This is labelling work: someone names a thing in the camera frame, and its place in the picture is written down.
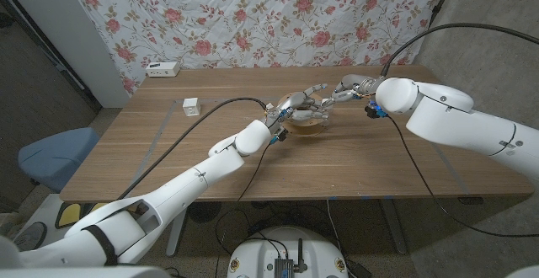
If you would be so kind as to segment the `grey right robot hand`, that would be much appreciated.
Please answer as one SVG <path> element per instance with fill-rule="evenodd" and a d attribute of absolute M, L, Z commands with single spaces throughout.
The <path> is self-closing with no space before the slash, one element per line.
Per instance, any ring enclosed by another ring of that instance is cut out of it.
<path fill-rule="evenodd" d="M 326 109 L 336 103 L 374 96 L 377 88 L 383 81 L 383 77 L 372 78 L 363 75 L 348 74 L 342 78 L 331 96 L 323 100 L 321 106 Z"/>

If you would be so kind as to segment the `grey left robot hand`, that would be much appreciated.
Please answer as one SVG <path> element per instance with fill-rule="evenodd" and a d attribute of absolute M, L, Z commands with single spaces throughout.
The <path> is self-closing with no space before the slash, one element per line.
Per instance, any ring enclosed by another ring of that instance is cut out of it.
<path fill-rule="evenodd" d="M 276 133 L 286 120 L 320 120 L 328 123 L 329 114 L 322 107 L 322 102 L 311 97 L 317 91 L 325 89 L 326 83 L 311 86 L 304 91 L 293 93 L 274 108 L 267 110 L 265 124 L 271 133 Z"/>

